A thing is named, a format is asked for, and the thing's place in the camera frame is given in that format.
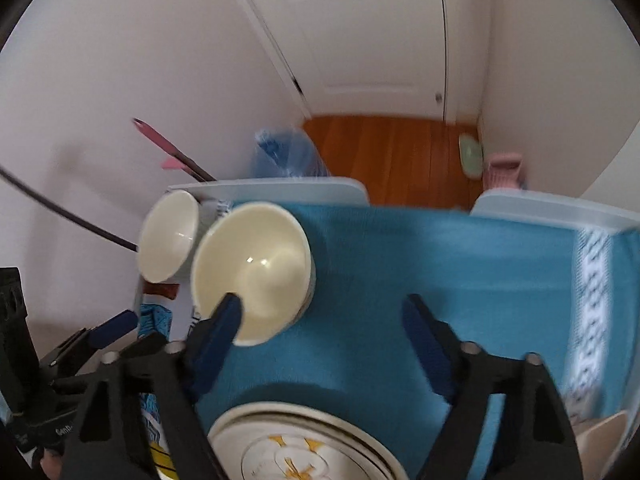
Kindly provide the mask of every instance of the blue plastic bag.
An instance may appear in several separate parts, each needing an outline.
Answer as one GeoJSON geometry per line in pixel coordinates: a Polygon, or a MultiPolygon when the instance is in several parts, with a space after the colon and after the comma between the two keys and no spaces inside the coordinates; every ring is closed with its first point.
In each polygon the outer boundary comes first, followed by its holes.
{"type": "Polygon", "coordinates": [[[262,130],[255,140],[255,178],[331,176],[315,144],[303,130],[262,130]]]}

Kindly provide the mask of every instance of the blue towel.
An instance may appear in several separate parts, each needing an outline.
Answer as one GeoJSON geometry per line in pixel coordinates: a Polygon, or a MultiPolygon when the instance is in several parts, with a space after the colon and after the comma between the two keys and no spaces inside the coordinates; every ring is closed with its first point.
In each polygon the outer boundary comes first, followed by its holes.
{"type": "MultiPolygon", "coordinates": [[[[318,282],[303,318],[269,342],[233,348],[197,406],[206,429],[238,404],[281,400],[332,413],[371,434],[415,477],[448,406],[401,325],[420,294],[462,340],[488,352],[543,356],[560,383],[572,325],[576,232],[406,208],[286,205],[304,228],[318,282]]],[[[639,235],[612,239],[612,314],[602,413],[617,410],[638,326],[639,235]]],[[[494,396],[469,478],[491,455],[494,396]]]]}

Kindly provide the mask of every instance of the white bowl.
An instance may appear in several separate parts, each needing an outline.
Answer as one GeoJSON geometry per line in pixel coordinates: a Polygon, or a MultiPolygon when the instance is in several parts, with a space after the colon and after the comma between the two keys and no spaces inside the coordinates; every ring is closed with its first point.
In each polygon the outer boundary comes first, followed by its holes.
{"type": "Polygon", "coordinates": [[[189,283],[195,248],[218,217],[218,202],[198,204],[186,191],[164,195],[146,216],[138,269],[148,282],[189,283]]]}
{"type": "Polygon", "coordinates": [[[242,299],[238,346],[264,343],[295,322],[310,302],[312,259],[305,232],[272,203],[233,209],[205,234],[196,251],[191,293],[210,317],[227,292],[242,299]]]}

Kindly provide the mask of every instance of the screw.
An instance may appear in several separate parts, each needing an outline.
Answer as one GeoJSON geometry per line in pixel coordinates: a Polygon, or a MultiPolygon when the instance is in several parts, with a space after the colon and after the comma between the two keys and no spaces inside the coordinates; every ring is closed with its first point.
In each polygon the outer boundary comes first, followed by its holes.
{"type": "Polygon", "coordinates": [[[185,346],[186,345],[184,344],[184,341],[171,341],[170,343],[164,345],[164,351],[169,355],[179,354],[184,350],[185,346]]]}
{"type": "Polygon", "coordinates": [[[540,366],[542,364],[542,357],[535,352],[530,352],[526,357],[527,363],[534,366],[540,366]]]}
{"type": "Polygon", "coordinates": [[[460,348],[465,354],[478,355],[482,349],[479,345],[474,343],[473,341],[465,341],[460,345],[460,348]]]}
{"type": "Polygon", "coordinates": [[[118,352],[107,352],[102,356],[102,362],[106,365],[110,365],[111,363],[116,362],[120,358],[120,354],[118,352]]]}

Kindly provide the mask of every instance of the white wall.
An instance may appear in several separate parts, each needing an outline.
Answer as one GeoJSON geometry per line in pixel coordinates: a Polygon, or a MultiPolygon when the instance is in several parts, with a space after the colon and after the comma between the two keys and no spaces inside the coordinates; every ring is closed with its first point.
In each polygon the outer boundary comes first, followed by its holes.
{"type": "Polygon", "coordinates": [[[487,153],[518,151],[531,189],[580,196],[640,118],[640,48],[610,0],[494,0],[487,153]]]}
{"type": "Polygon", "coordinates": [[[640,123],[582,197],[640,212],[640,123]]]}
{"type": "MultiPolygon", "coordinates": [[[[253,133],[302,116],[234,0],[35,0],[0,53],[0,164],[136,241],[169,184],[136,116],[218,178],[253,133]]],[[[40,349],[130,307],[134,253],[0,183],[0,266],[18,266],[40,349]]]]}

